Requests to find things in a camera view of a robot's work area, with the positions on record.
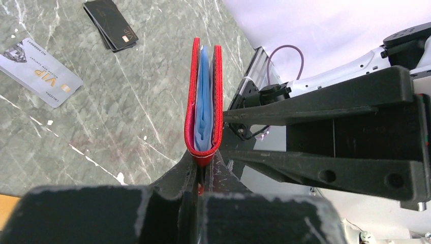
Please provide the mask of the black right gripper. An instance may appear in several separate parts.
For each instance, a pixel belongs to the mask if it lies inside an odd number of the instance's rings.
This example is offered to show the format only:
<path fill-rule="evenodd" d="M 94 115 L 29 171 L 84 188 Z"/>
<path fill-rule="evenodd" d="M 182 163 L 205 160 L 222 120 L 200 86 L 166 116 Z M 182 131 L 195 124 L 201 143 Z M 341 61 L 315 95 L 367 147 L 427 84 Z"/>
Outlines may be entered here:
<path fill-rule="evenodd" d="M 409 71 L 394 66 L 269 105 L 228 110 L 226 123 L 290 125 L 286 149 L 298 152 L 229 150 L 227 158 L 278 182 L 383 197 L 423 211 L 430 201 L 430 97 L 413 97 Z"/>

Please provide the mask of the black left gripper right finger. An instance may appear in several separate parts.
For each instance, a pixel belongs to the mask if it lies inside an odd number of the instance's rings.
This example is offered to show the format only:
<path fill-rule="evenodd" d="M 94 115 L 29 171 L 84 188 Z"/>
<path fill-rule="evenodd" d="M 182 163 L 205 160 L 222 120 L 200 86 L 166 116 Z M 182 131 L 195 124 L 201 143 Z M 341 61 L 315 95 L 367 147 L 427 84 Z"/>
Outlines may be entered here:
<path fill-rule="evenodd" d="M 257 194 L 219 152 L 206 168 L 202 243 L 346 243 L 333 205 L 307 195 Z"/>

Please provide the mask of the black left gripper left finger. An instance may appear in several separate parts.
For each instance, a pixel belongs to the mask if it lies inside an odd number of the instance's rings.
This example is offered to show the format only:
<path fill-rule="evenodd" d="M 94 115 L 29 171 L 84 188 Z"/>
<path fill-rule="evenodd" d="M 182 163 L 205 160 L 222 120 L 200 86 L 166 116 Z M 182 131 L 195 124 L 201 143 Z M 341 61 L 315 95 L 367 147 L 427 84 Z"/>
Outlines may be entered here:
<path fill-rule="evenodd" d="M 27 192 L 1 243 L 193 243 L 197 167 L 189 153 L 143 186 L 41 186 Z"/>

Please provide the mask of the red leather card holder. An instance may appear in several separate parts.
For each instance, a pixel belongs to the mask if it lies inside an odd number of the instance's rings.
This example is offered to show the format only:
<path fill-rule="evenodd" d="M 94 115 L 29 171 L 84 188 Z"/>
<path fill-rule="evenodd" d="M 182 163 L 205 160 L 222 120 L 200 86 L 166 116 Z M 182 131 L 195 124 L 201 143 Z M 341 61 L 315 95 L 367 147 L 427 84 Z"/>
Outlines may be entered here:
<path fill-rule="evenodd" d="M 208 48 L 193 41 L 187 111 L 184 123 L 186 147 L 199 167 L 208 165 L 223 136 L 222 48 Z"/>

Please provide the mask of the gold credit card stack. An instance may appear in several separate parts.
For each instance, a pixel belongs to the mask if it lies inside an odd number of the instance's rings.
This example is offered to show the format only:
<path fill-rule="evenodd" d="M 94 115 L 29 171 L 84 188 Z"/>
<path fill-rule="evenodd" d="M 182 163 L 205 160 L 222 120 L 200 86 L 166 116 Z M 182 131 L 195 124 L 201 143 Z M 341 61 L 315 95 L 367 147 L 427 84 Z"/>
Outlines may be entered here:
<path fill-rule="evenodd" d="M 3 230 L 20 197 L 3 195 L 0 196 L 0 229 Z"/>

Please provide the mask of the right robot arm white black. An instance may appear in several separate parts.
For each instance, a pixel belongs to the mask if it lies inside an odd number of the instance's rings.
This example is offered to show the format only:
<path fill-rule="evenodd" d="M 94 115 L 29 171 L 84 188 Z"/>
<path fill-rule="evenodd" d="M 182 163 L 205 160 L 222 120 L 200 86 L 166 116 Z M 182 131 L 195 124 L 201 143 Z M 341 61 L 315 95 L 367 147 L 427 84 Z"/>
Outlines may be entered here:
<path fill-rule="evenodd" d="M 281 83 L 258 48 L 229 109 L 221 154 L 280 181 L 430 201 L 430 24 L 322 74 Z"/>

